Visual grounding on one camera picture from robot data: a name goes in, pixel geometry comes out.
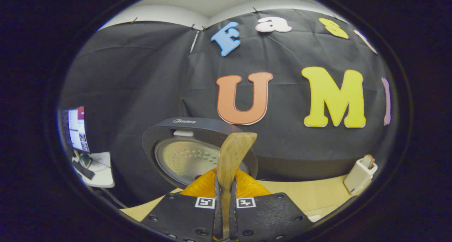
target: black fabric backdrop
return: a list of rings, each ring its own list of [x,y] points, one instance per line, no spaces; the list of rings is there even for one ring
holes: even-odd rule
[[[257,20],[282,17],[293,29],[288,33],[259,33]],[[333,36],[318,18],[337,22],[349,35]],[[210,38],[228,22],[241,44],[226,57]],[[237,16],[198,33],[182,25],[135,22],[98,31],[80,51],[66,79],[61,108],[85,106],[86,135],[92,152],[110,151],[117,188],[129,189],[133,205],[160,197],[173,189],[153,169],[142,149],[146,129],[175,116],[221,119],[216,110],[216,80],[239,75],[236,108],[252,105],[255,72],[270,72],[268,109],[258,123],[239,126],[258,134],[254,150],[258,178],[315,180],[346,174],[353,163],[372,154],[383,167],[397,129],[396,92],[392,94],[392,120],[383,126],[385,93],[381,78],[391,77],[381,56],[340,20],[291,9],[268,10]],[[336,84],[346,70],[363,75],[364,128],[309,128],[310,85],[301,75],[305,67],[324,67]]]

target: blue letter f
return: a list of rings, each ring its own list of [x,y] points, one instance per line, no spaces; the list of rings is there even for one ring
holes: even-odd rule
[[[210,38],[210,41],[215,40],[221,48],[221,56],[226,56],[240,44],[240,40],[232,40],[231,37],[239,37],[239,31],[232,28],[239,25],[237,22],[230,22],[224,26],[220,31]]]

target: wooden spatula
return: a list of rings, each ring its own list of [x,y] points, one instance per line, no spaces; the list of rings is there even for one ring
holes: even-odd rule
[[[229,204],[231,185],[243,158],[256,141],[256,133],[232,133],[223,142],[218,157],[216,175],[221,187],[221,214],[223,217],[223,239],[229,237]]]

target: desk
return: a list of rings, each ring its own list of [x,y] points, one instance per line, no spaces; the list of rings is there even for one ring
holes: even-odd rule
[[[301,182],[274,182],[259,181],[272,194],[284,192],[302,210],[311,221],[315,222],[320,218],[339,208],[348,199],[353,197],[344,185],[347,175],[329,179]],[[370,183],[357,192],[359,195]],[[176,188],[172,192],[180,192],[182,189]],[[141,222],[147,214],[162,200],[163,196],[148,203],[133,207],[124,208],[121,211],[136,221]]]
[[[113,175],[111,170],[110,152],[92,153],[89,157],[93,159],[88,169],[95,173],[93,179],[83,176],[79,171],[74,169],[82,176],[83,182],[92,187],[112,188],[114,187]],[[78,157],[73,157],[72,160],[78,162]]]

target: computer monitor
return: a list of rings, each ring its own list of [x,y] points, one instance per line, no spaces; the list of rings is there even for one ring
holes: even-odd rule
[[[63,110],[63,135],[67,145],[89,153],[84,126],[84,107]]]

